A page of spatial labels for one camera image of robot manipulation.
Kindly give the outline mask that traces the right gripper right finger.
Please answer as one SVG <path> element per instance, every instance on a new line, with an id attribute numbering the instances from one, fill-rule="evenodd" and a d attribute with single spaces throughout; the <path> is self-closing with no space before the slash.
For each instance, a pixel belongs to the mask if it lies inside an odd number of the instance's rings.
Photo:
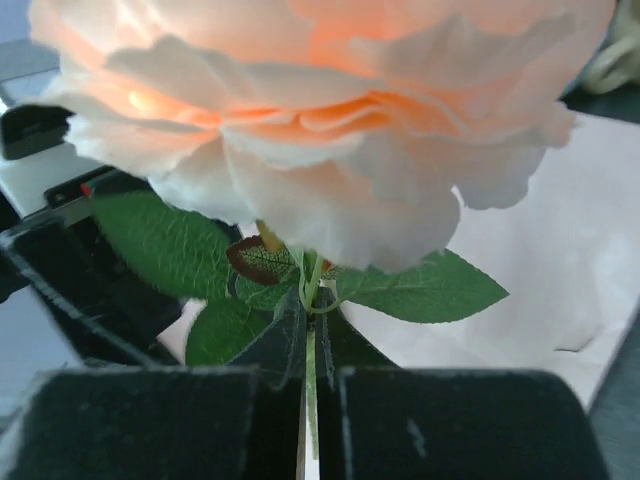
<path id="1" fill-rule="evenodd" d="M 605 479 L 591 424 L 558 376 L 396 366 L 316 299 L 324 479 Z"/>

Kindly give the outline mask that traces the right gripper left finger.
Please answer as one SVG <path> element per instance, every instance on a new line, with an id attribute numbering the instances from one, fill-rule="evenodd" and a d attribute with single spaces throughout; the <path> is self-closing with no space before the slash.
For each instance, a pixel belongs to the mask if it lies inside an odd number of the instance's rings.
<path id="1" fill-rule="evenodd" d="M 228 366 L 86 368 L 30 290 L 1 309 L 5 479 L 300 479 L 306 319 Z"/>

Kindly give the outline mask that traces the peach rose stem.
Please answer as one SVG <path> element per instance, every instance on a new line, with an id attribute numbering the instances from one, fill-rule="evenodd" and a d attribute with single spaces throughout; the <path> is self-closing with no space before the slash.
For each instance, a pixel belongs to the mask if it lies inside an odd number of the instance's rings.
<path id="1" fill-rule="evenodd" d="M 518 213 L 565 152 L 561 97 L 613 1 L 34 1 L 81 158 L 143 181 L 92 201 L 109 244 L 183 300 L 189 367 L 265 343 L 275 318 L 345 322 L 348 352 L 496 367 L 489 330 L 532 320 Z"/>

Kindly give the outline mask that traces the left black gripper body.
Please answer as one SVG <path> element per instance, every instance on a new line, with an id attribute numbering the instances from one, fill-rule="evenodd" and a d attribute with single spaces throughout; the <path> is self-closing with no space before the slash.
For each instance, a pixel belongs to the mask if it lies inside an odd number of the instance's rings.
<path id="1" fill-rule="evenodd" d="M 216 365 L 240 351 L 226 249 L 238 232 L 99 170 L 46 192 L 1 236 L 83 362 Z"/>

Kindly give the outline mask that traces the beige ribbon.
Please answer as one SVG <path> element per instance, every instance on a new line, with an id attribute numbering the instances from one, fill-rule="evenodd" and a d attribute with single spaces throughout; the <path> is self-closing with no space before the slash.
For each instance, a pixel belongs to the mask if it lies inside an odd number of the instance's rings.
<path id="1" fill-rule="evenodd" d="M 582 75 L 592 94 L 609 93 L 625 84 L 639 84 L 639 2 L 621 1 L 611 24 L 607 46 Z"/>

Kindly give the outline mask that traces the pink wrapping paper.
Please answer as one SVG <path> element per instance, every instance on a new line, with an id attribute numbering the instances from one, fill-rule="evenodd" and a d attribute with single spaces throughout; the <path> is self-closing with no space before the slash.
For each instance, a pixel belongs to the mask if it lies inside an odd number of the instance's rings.
<path id="1" fill-rule="evenodd" d="M 582 115 L 508 209 L 464 209 L 453 250 L 508 290 L 453 323 L 413 324 L 345 303 L 392 360 L 429 367 L 535 367 L 589 403 L 639 295 L 639 129 Z"/>

